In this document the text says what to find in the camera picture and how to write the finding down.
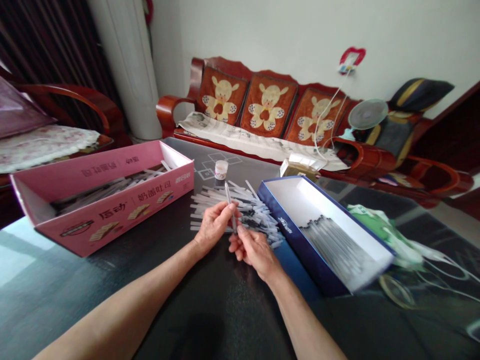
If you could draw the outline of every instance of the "pillow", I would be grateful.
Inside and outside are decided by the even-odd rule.
[[[240,127],[266,138],[279,138],[287,124],[297,88],[294,82],[253,75]]]
[[[198,107],[212,119],[235,125],[247,87],[248,81],[206,66],[198,93]]]
[[[56,122],[0,77],[0,139]]]
[[[318,146],[330,146],[332,131],[335,131],[334,127],[337,128],[342,121],[345,110],[350,103],[350,99],[347,98],[340,109],[343,97],[336,98],[329,105],[331,99],[331,94],[308,88],[298,104],[286,139],[294,143],[314,146],[315,127],[319,116],[323,113],[316,131],[316,141]]]
[[[393,110],[426,112],[454,89],[451,83],[424,78],[413,78],[402,85],[390,100]]]

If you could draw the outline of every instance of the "newspaper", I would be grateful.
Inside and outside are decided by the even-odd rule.
[[[314,146],[301,145],[276,137],[258,136],[240,127],[212,119],[201,112],[191,112],[178,125],[199,138],[207,139],[247,154],[256,155],[263,159],[282,162],[290,154],[297,153],[314,159],[326,160],[327,164],[323,169],[330,172],[350,168],[331,149],[320,148],[322,156],[319,156]]]

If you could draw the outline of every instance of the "hand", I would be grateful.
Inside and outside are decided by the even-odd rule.
[[[238,204],[238,202],[233,201],[229,205],[228,202],[222,201],[205,210],[200,230],[194,239],[194,241],[198,243],[203,256],[220,240],[227,226],[232,226],[233,214],[235,214],[237,224],[240,224],[238,218],[241,217],[242,214],[237,209]]]
[[[279,260],[270,248],[267,238],[260,232],[247,230],[242,224],[238,226],[238,236],[232,234],[228,251],[235,253],[238,261],[244,261],[258,273],[260,279],[268,282],[269,278],[283,271]]]

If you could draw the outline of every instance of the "dark curtain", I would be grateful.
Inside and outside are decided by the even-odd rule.
[[[125,114],[85,0],[0,1],[0,60],[24,84],[95,89]],[[88,106],[52,97],[78,127],[102,132]]]

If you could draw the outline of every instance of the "armrest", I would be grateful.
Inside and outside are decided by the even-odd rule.
[[[41,97],[48,94],[64,95],[77,99],[87,104],[98,114],[103,125],[104,135],[110,135],[120,147],[132,145],[132,141],[124,128],[122,112],[110,98],[101,92],[88,87],[68,84],[16,84],[15,87],[21,92],[32,94],[36,100],[39,99],[39,96]],[[59,107],[54,105],[51,99],[43,97],[43,100],[45,101],[40,101],[42,105],[55,106],[56,108],[51,110],[58,110]]]
[[[174,135],[175,120],[174,110],[180,103],[195,104],[195,100],[188,97],[178,97],[173,95],[163,96],[158,100],[156,105],[156,117],[161,125],[163,138],[168,138]]]
[[[335,138],[334,142],[350,145],[358,152],[357,158],[346,172],[349,177],[378,179],[397,166],[397,160],[393,154],[386,150],[341,137]]]
[[[407,156],[407,159],[416,162],[416,164],[410,170],[410,173],[406,175],[422,182],[427,188],[429,184],[422,181],[422,179],[424,179],[428,170],[435,167],[447,173],[450,179],[446,185],[433,189],[431,188],[432,186],[430,186],[430,189],[427,189],[432,195],[447,198],[452,195],[467,192],[474,185],[474,180],[468,173],[457,171],[444,163],[411,155]]]

